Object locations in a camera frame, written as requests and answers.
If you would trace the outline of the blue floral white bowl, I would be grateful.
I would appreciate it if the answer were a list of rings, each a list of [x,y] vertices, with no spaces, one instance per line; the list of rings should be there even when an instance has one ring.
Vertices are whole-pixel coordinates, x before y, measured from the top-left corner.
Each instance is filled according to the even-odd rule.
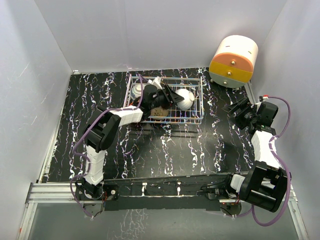
[[[134,84],[130,90],[130,98],[132,100],[139,98],[142,95],[144,88],[145,84],[143,84],[142,87],[141,84]]]

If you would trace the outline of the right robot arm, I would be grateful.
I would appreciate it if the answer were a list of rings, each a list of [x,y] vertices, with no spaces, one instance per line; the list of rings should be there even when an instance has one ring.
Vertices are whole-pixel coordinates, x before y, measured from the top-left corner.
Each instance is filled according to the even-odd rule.
[[[223,185],[223,194],[233,199],[236,196],[242,201],[272,213],[276,212],[287,191],[287,174],[274,154],[272,142],[276,130],[272,128],[278,106],[261,101],[252,104],[248,97],[225,106],[231,121],[240,129],[247,129],[251,134],[254,149],[254,164],[247,175],[232,173]]]

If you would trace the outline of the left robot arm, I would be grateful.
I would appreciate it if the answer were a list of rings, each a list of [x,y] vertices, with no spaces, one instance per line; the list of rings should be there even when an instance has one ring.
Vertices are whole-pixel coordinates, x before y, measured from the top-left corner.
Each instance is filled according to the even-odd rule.
[[[185,88],[173,90],[167,84],[162,88],[147,84],[140,96],[130,106],[97,109],[96,119],[91,120],[84,132],[86,168],[84,176],[77,181],[79,191],[86,197],[97,200],[103,195],[104,159],[120,127],[146,120],[156,108],[167,110],[178,106],[181,110],[190,108],[194,97]]]

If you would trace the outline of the black glossy bowl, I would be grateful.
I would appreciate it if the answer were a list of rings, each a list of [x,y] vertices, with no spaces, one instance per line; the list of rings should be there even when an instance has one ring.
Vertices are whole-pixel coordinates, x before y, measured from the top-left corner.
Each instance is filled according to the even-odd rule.
[[[150,118],[155,121],[162,121],[169,115],[169,110],[162,107],[157,107],[151,110]]]

